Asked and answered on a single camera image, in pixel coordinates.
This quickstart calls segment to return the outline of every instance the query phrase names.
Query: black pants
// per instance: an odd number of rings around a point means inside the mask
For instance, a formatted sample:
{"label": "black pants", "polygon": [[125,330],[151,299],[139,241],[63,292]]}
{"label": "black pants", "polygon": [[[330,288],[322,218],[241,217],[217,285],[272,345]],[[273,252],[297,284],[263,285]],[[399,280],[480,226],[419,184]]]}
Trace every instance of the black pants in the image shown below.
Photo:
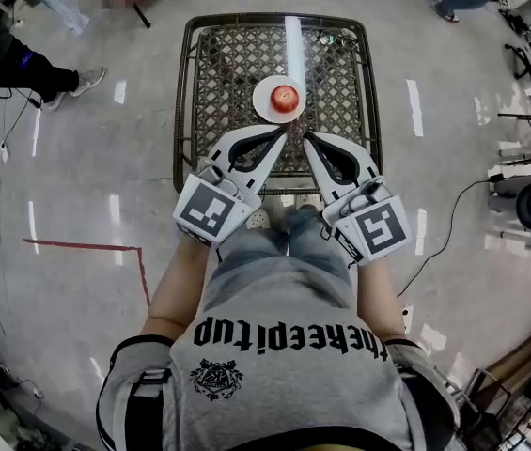
{"label": "black pants", "polygon": [[16,39],[0,63],[0,88],[30,88],[43,101],[52,101],[58,92],[71,92],[78,85],[76,71],[54,67]]}

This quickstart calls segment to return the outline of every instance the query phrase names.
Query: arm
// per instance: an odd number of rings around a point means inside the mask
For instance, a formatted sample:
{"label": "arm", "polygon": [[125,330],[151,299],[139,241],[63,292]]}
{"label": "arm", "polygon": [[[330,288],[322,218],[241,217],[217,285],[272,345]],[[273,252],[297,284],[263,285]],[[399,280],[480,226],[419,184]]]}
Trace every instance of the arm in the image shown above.
{"label": "arm", "polygon": [[209,248],[182,235],[178,249],[156,288],[141,334],[157,334],[176,340],[194,320]]}
{"label": "arm", "polygon": [[382,341],[405,337],[401,305],[386,263],[374,260],[357,271],[357,315]]}

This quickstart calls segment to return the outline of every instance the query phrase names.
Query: gray floor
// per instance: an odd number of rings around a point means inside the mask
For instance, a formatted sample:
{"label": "gray floor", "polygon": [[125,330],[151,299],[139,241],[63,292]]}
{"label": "gray floor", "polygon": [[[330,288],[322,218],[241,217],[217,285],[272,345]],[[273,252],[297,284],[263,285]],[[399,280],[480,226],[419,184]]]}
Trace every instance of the gray floor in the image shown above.
{"label": "gray floor", "polygon": [[[38,239],[140,246],[152,292],[174,251],[172,137],[183,28],[195,15],[298,11],[361,21],[378,87],[384,169],[417,228],[427,214],[423,255],[415,242],[390,257],[401,290],[437,250],[459,191],[487,177],[498,142],[515,123],[496,112],[530,108],[503,43],[513,37],[488,6],[439,19],[429,0],[148,0],[152,28],[132,10],[94,10],[79,38],[46,8],[27,9],[17,35],[56,65],[108,67],[104,82],[53,115],[28,107],[0,164],[0,352],[46,399],[38,416],[100,449],[93,410],[116,344],[146,315],[135,251],[114,253],[25,243],[31,207]],[[414,134],[406,80],[415,80],[423,136]],[[125,82],[123,104],[115,101]],[[0,143],[23,105],[8,101]],[[36,155],[34,132],[39,125]],[[456,213],[450,246],[403,296],[410,336],[458,381],[531,333],[531,255],[502,242],[485,248],[487,190],[477,186]],[[29,402],[33,410],[34,402]]]}

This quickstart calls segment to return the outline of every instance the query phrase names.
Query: white sneaker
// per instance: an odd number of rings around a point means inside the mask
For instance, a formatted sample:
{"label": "white sneaker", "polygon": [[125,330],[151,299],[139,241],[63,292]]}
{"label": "white sneaker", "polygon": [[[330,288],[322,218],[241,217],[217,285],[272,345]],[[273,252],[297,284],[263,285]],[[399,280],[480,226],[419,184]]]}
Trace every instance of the white sneaker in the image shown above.
{"label": "white sneaker", "polygon": [[304,206],[313,206],[315,209],[321,211],[321,195],[312,194],[312,195],[297,195],[296,196],[296,210]]}
{"label": "white sneaker", "polygon": [[90,88],[94,88],[99,84],[104,75],[106,74],[105,67],[98,67],[97,69],[87,71],[85,73],[79,74],[79,85],[75,90],[70,92],[72,97],[79,97],[84,92],[88,91]]}
{"label": "white sneaker", "polygon": [[246,227],[249,229],[270,230],[272,228],[272,221],[265,209],[257,209],[246,220]]}
{"label": "white sneaker", "polygon": [[58,92],[56,94],[56,97],[54,97],[51,101],[45,101],[41,105],[41,110],[44,112],[53,112],[58,107],[60,107],[60,104],[62,103],[62,100],[65,98],[65,94],[67,92]]}

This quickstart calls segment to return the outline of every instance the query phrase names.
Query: red tape line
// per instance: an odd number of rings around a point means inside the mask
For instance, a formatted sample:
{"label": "red tape line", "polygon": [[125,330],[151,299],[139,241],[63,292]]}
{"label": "red tape line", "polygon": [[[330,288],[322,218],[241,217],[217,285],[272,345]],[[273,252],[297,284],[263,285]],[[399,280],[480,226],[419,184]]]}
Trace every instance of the red tape line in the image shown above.
{"label": "red tape line", "polygon": [[108,244],[85,244],[81,242],[59,242],[59,241],[34,241],[33,239],[23,239],[25,242],[37,245],[50,245],[53,247],[67,247],[69,249],[85,249],[89,251],[135,251],[137,261],[140,267],[140,278],[142,279],[142,289],[146,298],[146,305],[150,307],[150,295],[148,294],[148,284],[146,282],[146,269],[142,261],[142,248],[131,247],[126,245],[108,245]]}

